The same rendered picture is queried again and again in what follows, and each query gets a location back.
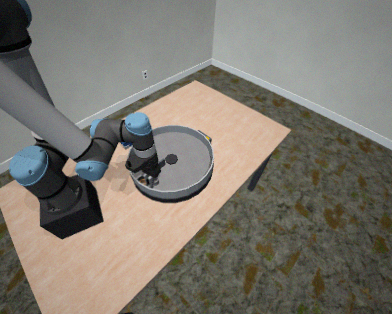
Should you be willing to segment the blue crate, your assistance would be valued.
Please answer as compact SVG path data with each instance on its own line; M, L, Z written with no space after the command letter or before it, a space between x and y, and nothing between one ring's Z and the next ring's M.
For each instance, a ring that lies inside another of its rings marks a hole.
M130 148L131 146L132 146L132 143L129 143L129 142L126 142L126 143L122 143L122 142L120 142L121 144L122 144L122 146L123 146L123 148L126 150L126 149L128 149L128 148Z

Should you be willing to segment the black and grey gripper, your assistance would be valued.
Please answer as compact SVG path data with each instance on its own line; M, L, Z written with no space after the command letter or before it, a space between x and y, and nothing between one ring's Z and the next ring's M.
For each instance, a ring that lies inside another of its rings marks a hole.
M144 172L143 177L146 181L146 184L150 184L152 187L155 184L153 178L156 178L161 173L161 168L158 164L155 142L154 145L146 151L138 151L135 148L134 151L135 154L132 154L127 159L125 167L133 173L137 173L142 170L142 172Z

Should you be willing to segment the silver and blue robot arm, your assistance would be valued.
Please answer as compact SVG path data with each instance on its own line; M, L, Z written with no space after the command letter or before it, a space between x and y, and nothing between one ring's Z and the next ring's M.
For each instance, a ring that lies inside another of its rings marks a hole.
M154 145L154 138L142 112L125 120L94 120L91 139L57 110L29 51L31 21L26 0L0 0L0 108L33 131L36 140L14 155L9 171L46 212L59 215L76 206L83 192L78 181L62 172L69 158L77 163L78 176L97 181L119 142L145 151Z

